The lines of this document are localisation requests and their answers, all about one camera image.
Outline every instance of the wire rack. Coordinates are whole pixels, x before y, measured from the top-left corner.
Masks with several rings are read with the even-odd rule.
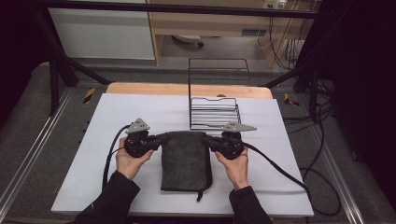
[[[213,83],[224,80],[250,80],[248,63],[245,59],[189,59],[189,109],[190,129],[221,131],[229,122],[241,123],[238,103],[226,96],[192,97],[191,83],[196,80]]]

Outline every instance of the white table surface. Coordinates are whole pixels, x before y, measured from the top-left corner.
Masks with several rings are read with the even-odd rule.
[[[189,129],[188,96],[103,94],[78,153],[51,208],[52,212],[73,214],[82,211],[101,192],[106,156],[121,127],[137,118],[149,126],[150,134]],[[242,133],[286,172],[302,180],[276,100],[237,98],[242,123],[257,131]],[[139,216],[233,215],[229,193],[233,188],[222,164],[211,153],[213,185],[200,202],[197,193],[161,191],[161,147],[142,166],[134,182],[141,188],[130,213]],[[258,153],[250,150],[248,180],[262,207],[272,217],[311,217],[313,210],[304,190],[280,174]],[[113,157],[109,176],[115,171]]]

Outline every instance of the white cabinet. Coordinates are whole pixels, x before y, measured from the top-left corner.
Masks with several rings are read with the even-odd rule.
[[[145,0],[101,1],[145,3]],[[154,60],[147,12],[63,8],[50,8],[49,12],[70,57]]]

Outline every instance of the aluminum rail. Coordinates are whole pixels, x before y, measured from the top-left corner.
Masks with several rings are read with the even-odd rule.
[[[309,116],[309,112],[308,112],[309,103],[307,102],[305,97],[302,96],[297,96],[297,97],[302,105],[305,114]],[[315,135],[315,139],[318,145],[320,145],[320,138],[322,136],[322,132],[320,131],[318,125],[314,125],[315,123],[313,121],[310,122],[312,124],[311,130]],[[347,218],[349,219],[349,222],[351,224],[364,224],[364,219],[363,216],[361,215],[361,211],[359,207],[356,205],[355,199],[353,198],[352,193],[350,192],[347,182],[345,181],[340,168],[338,168],[338,165],[334,157],[332,156],[331,150],[326,144],[326,140],[323,142],[323,144],[324,146],[321,156],[327,167],[329,175],[332,178],[332,182],[335,188],[337,189],[337,192],[340,194],[341,203],[344,206],[344,210],[346,212]]]
[[[20,168],[8,184],[6,190],[3,192],[0,197],[0,223],[2,223],[3,219],[6,217],[8,209],[11,207],[15,198],[17,197],[18,192],[20,191],[24,181],[32,170],[35,161],[37,160],[41,150],[46,144],[47,140],[52,133],[56,123],[61,117],[64,109],[69,101],[69,98],[74,91],[73,88],[66,88],[64,94],[60,100],[60,106],[58,110],[54,113],[53,116],[49,117],[37,139],[33,143],[29,152],[27,153],[25,159],[21,163]]]

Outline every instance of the person's left hand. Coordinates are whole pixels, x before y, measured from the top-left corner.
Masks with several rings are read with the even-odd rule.
[[[120,149],[116,155],[117,171],[132,180],[137,175],[140,167],[145,163],[145,161],[149,160],[154,151],[150,150],[144,156],[134,158],[126,152],[125,148],[123,148],[125,145],[125,139],[126,137],[120,139],[120,147],[122,147],[122,149]]]

